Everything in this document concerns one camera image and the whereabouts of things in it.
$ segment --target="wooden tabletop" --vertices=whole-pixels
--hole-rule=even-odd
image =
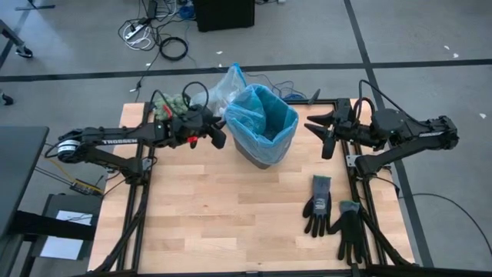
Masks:
[[[266,170],[236,150],[227,127],[222,150],[214,148],[209,138],[200,139],[196,149],[185,145],[157,149],[139,273],[348,269],[345,261],[336,258],[340,233],[313,239],[304,234],[307,219],[301,216],[312,194],[313,175],[331,177],[331,224],[340,216],[339,202],[351,199],[341,144],[337,143],[332,159],[323,160],[320,139],[304,127],[308,115],[328,113],[333,106],[292,107],[299,113],[299,124],[291,147],[280,164]],[[143,104],[126,104],[121,125],[138,125],[142,112]],[[361,121],[370,122],[366,105]],[[131,157],[135,149],[135,145],[119,145],[114,153]],[[363,152],[372,153],[366,148]],[[379,176],[391,180],[387,170]],[[106,190],[121,180],[112,179]],[[381,231],[404,258],[413,261],[393,186],[373,179],[371,189]],[[118,241],[128,193],[129,186],[120,185],[105,197],[89,269],[100,265]],[[131,264],[132,239],[126,265]],[[369,241],[377,262],[371,236]]]

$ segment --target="blue trash bin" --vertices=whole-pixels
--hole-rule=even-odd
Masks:
[[[253,84],[224,114],[239,152],[258,168],[279,163],[287,153],[299,115],[269,88]]]

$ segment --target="white paper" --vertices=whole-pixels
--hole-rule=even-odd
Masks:
[[[70,221],[70,219],[76,219],[73,222],[90,225],[92,215],[83,212],[59,211],[56,215],[56,219],[68,221]],[[82,247],[82,243],[84,243],[84,241],[81,239],[65,239],[49,236],[46,239],[45,246],[43,247],[40,256],[76,260]]]

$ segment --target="work glove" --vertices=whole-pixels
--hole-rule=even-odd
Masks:
[[[352,265],[352,246],[357,263],[362,263],[366,256],[364,249],[361,218],[359,215],[360,204],[352,201],[340,202],[340,218],[328,229],[328,234],[333,235],[341,230],[341,242],[338,249],[338,259],[343,260],[347,251],[347,264]]]
[[[330,181],[330,177],[317,175],[313,177],[313,197],[307,201],[302,211],[302,216],[305,219],[309,218],[304,232],[308,234],[311,231],[313,238],[318,234],[324,236],[324,230],[330,227]]]

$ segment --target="concrete floor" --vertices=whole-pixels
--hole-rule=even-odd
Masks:
[[[11,50],[0,60],[0,88],[16,104],[0,107],[0,125],[47,125],[48,141],[72,128],[115,126],[121,107],[133,102],[138,77],[86,78],[79,73],[131,72],[145,70],[156,51],[132,51],[116,35],[124,20],[134,18],[138,0],[44,0],[56,4],[52,10],[14,12],[20,5],[3,0],[0,18],[35,53],[26,60]],[[173,23],[165,32],[183,37],[188,30],[189,54],[199,68],[238,62],[250,65],[361,64],[359,45],[347,16],[343,0],[288,0],[285,5],[256,7],[255,27],[200,33],[195,22]],[[352,0],[361,34],[371,62],[457,61],[492,58],[492,2],[481,0]],[[6,40],[0,38],[0,49]],[[178,52],[178,47],[170,48]],[[423,152],[404,160],[411,190],[433,192],[462,205],[492,240],[489,182],[492,146],[492,94],[488,82],[492,65],[439,66],[426,68],[375,69],[383,92],[416,118],[448,115],[456,123],[460,143],[449,152]],[[158,58],[152,70],[194,68],[190,59],[169,62]],[[292,80],[295,88],[312,95],[321,88],[322,98],[356,97],[357,82],[367,78],[364,66],[358,69],[283,70],[264,73],[273,83]],[[19,75],[74,74],[77,79],[42,82],[10,82]],[[159,88],[180,92],[190,81],[213,86],[220,74],[154,76],[144,80],[140,100]],[[248,82],[267,84],[262,77],[247,77]],[[370,90],[367,96],[373,97]],[[39,166],[54,171],[40,159]],[[67,166],[73,175],[95,182],[104,170],[92,165]],[[43,175],[34,174],[21,208],[41,212],[49,193],[73,192]],[[415,199],[418,214],[434,266],[492,271],[492,256],[477,229],[459,209],[449,202],[427,196]],[[412,233],[404,201],[402,209],[407,229]],[[411,235],[418,258],[415,238]],[[25,255],[24,245],[20,258]],[[87,259],[80,262],[38,259],[32,276],[67,276],[86,270]],[[20,262],[12,276],[19,274]]]

